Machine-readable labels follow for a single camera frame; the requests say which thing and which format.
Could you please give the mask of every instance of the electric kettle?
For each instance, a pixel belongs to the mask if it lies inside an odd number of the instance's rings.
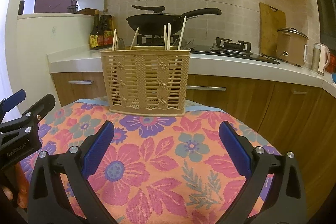
[[[311,70],[321,75],[324,74],[324,70],[328,67],[330,62],[330,51],[326,45],[315,43],[313,49],[313,59],[311,62]]]

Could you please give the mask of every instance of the tablecloth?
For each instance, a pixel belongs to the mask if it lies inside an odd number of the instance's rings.
[[[111,113],[107,106],[89,102],[74,102],[41,120],[40,151],[64,153],[80,146],[106,120],[113,122],[114,138],[88,180],[121,224],[213,224],[220,218],[245,182],[219,139],[223,121],[253,146],[278,153],[254,130],[219,109],[195,106],[183,117],[138,117]],[[28,180],[40,151],[21,161]],[[271,181],[268,176],[251,215],[261,209]],[[74,212],[85,217],[65,175],[62,182]]]

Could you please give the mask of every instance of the wooden cutting board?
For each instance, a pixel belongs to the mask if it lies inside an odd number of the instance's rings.
[[[277,39],[280,28],[286,28],[286,14],[260,2],[260,52],[277,56]]]

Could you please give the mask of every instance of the silver bolt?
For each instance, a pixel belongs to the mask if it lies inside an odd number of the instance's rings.
[[[47,155],[47,152],[46,151],[42,151],[42,152],[40,152],[39,157],[41,159],[43,159],[46,155]]]
[[[263,149],[261,146],[257,146],[255,148],[255,151],[258,153],[258,154],[263,154],[265,152],[265,149]]]
[[[292,158],[294,158],[294,153],[293,152],[288,152],[287,156],[292,159]]]
[[[69,152],[71,154],[75,154],[78,152],[78,146],[71,146],[70,149],[69,149]]]

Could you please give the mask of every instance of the beige basket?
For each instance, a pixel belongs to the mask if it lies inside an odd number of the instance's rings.
[[[183,116],[190,51],[164,46],[101,51],[110,111],[139,116]]]

